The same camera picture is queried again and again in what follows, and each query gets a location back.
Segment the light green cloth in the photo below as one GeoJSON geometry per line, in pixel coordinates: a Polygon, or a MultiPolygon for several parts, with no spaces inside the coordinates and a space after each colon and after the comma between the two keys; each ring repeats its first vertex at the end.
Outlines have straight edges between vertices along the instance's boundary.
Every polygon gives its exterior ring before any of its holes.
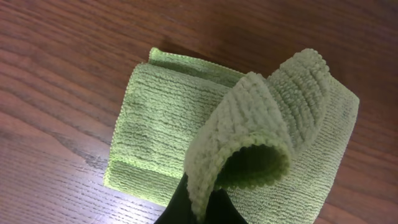
{"type": "Polygon", "coordinates": [[[219,189],[247,223],[313,223],[358,108],[313,49],[263,77],[153,48],[127,85],[104,184],[166,209],[186,173],[196,223],[219,189]]]}

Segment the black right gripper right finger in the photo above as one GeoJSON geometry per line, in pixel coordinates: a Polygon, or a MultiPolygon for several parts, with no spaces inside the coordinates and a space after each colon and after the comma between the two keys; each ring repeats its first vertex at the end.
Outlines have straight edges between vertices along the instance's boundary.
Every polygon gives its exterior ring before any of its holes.
{"type": "Polygon", "coordinates": [[[248,224],[236,210],[227,192],[223,189],[212,191],[206,208],[205,223],[248,224]]]}

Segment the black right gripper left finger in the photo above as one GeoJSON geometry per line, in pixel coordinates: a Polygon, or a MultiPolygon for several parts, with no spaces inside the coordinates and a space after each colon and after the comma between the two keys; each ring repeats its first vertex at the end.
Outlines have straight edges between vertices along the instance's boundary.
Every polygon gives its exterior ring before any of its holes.
{"type": "Polygon", "coordinates": [[[192,203],[187,190],[188,176],[183,174],[180,182],[161,216],[155,224],[194,224],[197,218],[192,212],[192,203]]]}

